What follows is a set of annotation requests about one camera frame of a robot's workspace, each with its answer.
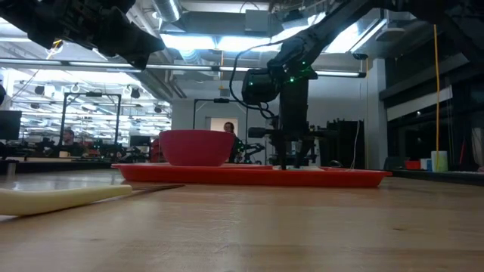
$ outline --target fluorescent light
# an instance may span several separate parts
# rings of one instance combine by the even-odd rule
[[[358,41],[358,25],[348,26],[330,43],[326,53],[346,53]]]
[[[380,30],[383,26],[385,26],[386,24],[386,19],[383,19],[380,23],[377,24],[377,26],[375,26],[369,33],[367,33],[365,36],[363,36],[363,38],[356,44],[354,45],[350,51],[352,53],[354,53],[355,51],[357,51],[362,45],[364,45],[366,42],[368,42],[368,40],[373,36],[375,35],[378,30]]]
[[[311,17],[308,18],[308,25],[310,26],[315,25],[316,23],[321,22],[325,17],[326,17],[325,12],[312,15]]]
[[[249,69],[260,69],[260,68],[250,68],[250,67],[237,67],[235,71],[237,72],[247,72]],[[229,67],[229,66],[221,66],[220,71],[222,72],[232,72],[234,70],[234,67]]]
[[[360,73],[357,72],[339,72],[339,71],[316,71],[318,76],[342,76],[342,77],[358,77]]]
[[[25,116],[48,116],[48,117],[62,117],[62,113],[37,113],[37,112],[22,112],[22,115]],[[68,118],[76,118],[76,117],[92,117],[93,119],[100,119],[100,120],[109,120],[113,121],[116,120],[116,116],[112,115],[101,115],[101,114],[89,114],[89,113],[66,113],[66,117]],[[170,119],[166,116],[159,115],[159,116],[133,116],[134,119],[145,119],[145,120],[159,120],[159,121],[170,121]],[[129,116],[122,115],[119,116],[120,121],[128,121]]]
[[[184,70],[184,71],[211,71],[211,66],[198,65],[175,65],[175,64],[148,64],[146,68],[162,70]]]
[[[127,64],[127,63],[70,61],[69,64],[73,65],[73,66],[86,66],[86,67],[132,68],[132,66],[130,64]]]
[[[270,38],[226,36],[226,37],[222,37],[217,48],[223,51],[240,52],[257,45],[268,44],[270,41],[271,41]],[[278,51],[278,50],[279,50],[278,45],[253,49],[253,51]]]
[[[62,65],[58,60],[26,60],[26,59],[11,59],[0,58],[0,63],[6,64],[27,64],[27,65]]]
[[[177,36],[161,34],[167,48],[178,50],[215,49],[215,42],[210,36]]]
[[[0,42],[31,42],[28,38],[0,37]]]
[[[93,50],[93,52],[95,52],[95,53],[96,53],[96,54],[97,54],[99,57],[101,57],[103,60],[107,60],[107,57],[105,57],[103,54],[101,54],[97,48],[93,48],[92,50]]]
[[[98,110],[98,108],[95,106],[95,105],[91,105],[91,104],[83,104],[81,107],[83,108],[86,108],[87,110]]]

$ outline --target red plastic bowl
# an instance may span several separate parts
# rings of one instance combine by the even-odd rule
[[[206,130],[173,130],[160,133],[161,150],[174,166],[221,166],[230,156],[235,136]]]

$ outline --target red plastic tray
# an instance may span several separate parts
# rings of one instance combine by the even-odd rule
[[[378,187],[390,172],[322,168],[325,171],[273,170],[263,165],[176,167],[167,164],[113,165],[127,181],[301,187]]]

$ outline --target ceiling light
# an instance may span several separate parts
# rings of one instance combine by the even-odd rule
[[[212,71],[211,66],[199,65],[148,64],[146,68],[182,71]]]
[[[359,77],[358,72],[340,72],[340,71],[316,71],[318,76],[342,76],[342,77]]]
[[[250,68],[250,67],[237,67],[235,71],[237,72],[247,72],[250,69],[261,69],[261,68]],[[222,72],[231,72],[234,70],[234,67],[227,67],[227,66],[221,66],[220,71]]]
[[[91,104],[83,104],[83,105],[81,106],[81,108],[82,108],[83,110],[84,110],[84,109],[86,109],[86,110],[92,110],[92,111],[96,111],[96,110],[98,110],[98,108],[97,108],[95,105],[91,105]]]
[[[11,59],[11,58],[0,58],[0,63],[3,63],[3,64],[46,65],[46,66],[60,66],[60,65],[62,65],[62,63],[59,60],[27,60],[27,59]]]
[[[161,34],[161,39],[167,48],[178,50],[215,49],[215,42],[209,36],[178,36]]]
[[[373,37],[373,35],[375,35],[383,26],[385,26],[386,22],[386,19],[381,20],[381,22],[378,23],[370,32],[364,35],[363,38],[350,49],[350,51],[352,53],[357,51],[362,45],[368,42],[368,40]]]
[[[76,84],[74,84],[72,87],[70,87],[70,91],[73,92],[73,93],[77,93],[79,92],[81,88]]]
[[[326,53],[346,53],[358,41],[358,25],[348,26],[330,43]]]
[[[219,50],[230,51],[230,52],[240,52],[247,50],[251,47],[257,45],[268,44],[271,40],[269,38],[252,38],[252,37],[236,37],[236,36],[226,36],[222,37],[218,45]],[[253,51],[270,51],[278,50],[277,46],[269,46],[267,48],[254,48]]]
[[[85,67],[109,67],[109,68],[132,68],[128,63],[103,63],[103,62],[88,62],[88,61],[70,61],[72,66],[85,66]]]
[[[34,92],[38,95],[43,95],[44,94],[44,91],[45,91],[45,87],[44,86],[37,86],[35,89],[34,89]]]
[[[132,88],[131,89],[131,97],[134,99],[140,98],[139,88]]]

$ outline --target desk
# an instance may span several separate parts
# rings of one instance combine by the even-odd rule
[[[114,170],[1,187],[118,184]],[[27,218],[0,216],[0,271],[482,271],[484,188],[188,185]]]

